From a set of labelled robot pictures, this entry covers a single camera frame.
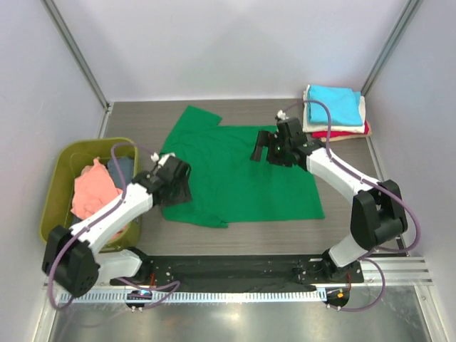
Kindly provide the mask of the green t shirt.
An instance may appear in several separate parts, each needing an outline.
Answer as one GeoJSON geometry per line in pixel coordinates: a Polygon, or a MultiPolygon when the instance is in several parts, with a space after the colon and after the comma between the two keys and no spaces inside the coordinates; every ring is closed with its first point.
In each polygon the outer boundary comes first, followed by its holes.
{"type": "Polygon", "coordinates": [[[190,164],[192,200],[163,208],[165,219],[226,228],[325,217],[311,174],[250,159],[261,126],[221,122],[216,114],[188,106],[167,136],[161,152],[190,164]]]}

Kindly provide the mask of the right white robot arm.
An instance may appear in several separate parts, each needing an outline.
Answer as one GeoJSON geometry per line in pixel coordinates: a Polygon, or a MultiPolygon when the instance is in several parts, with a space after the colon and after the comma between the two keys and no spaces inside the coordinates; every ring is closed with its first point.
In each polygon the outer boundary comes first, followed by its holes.
{"type": "Polygon", "coordinates": [[[325,142],[310,140],[298,118],[278,120],[274,132],[259,131],[251,160],[284,167],[298,166],[337,190],[351,204],[350,232],[322,254],[321,273],[339,281],[359,258],[408,229],[399,186],[380,182],[351,167],[325,142]]]}

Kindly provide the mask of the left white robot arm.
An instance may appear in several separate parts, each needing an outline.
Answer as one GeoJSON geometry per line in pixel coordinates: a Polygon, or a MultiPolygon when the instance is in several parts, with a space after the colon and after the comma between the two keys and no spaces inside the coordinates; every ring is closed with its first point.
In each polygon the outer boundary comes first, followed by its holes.
{"type": "Polygon", "coordinates": [[[151,171],[132,179],[125,191],[93,216],[66,229],[51,230],[42,270],[48,284],[58,284],[78,298],[96,284],[127,279],[145,284],[151,276],[152,259],[135,247],[104,253],[103,247],[130,222],[156,205],[172,206],[191,201],[191,167],[173,154],[163,155],[151,171]]]}

